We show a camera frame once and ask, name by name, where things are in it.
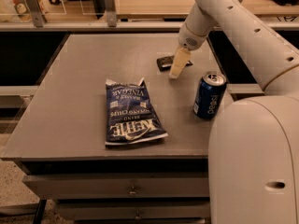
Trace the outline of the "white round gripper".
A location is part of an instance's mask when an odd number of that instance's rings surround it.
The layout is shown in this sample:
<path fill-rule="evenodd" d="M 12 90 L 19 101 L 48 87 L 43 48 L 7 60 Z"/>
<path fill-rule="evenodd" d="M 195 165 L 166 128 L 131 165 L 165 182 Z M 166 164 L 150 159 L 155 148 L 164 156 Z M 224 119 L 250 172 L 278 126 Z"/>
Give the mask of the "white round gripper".
<path fill-rule="evenodd" d="M 184 22 L 178 33 L 178 43 L 182 46 L 176 51 L 170 68 L 169 77 L 176 79 L 180 76 L 189 59 L 190 50 L 199 49 L 206 41 L 208 30 L 199 25 Z"/>

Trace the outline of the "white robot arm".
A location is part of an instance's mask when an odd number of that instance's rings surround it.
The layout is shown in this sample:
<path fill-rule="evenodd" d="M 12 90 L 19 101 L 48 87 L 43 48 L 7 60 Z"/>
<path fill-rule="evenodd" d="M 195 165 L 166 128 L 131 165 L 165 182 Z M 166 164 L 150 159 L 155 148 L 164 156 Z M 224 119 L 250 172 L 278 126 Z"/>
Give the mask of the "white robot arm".
<path fill-rule="evenodd" d="M 226 106 L 208 143 L 212 224 L 299 224 L 299 53 L 241 5 L 194 0 L 179 31 L 176 78 L 219 25 L 263 95 Z"/>

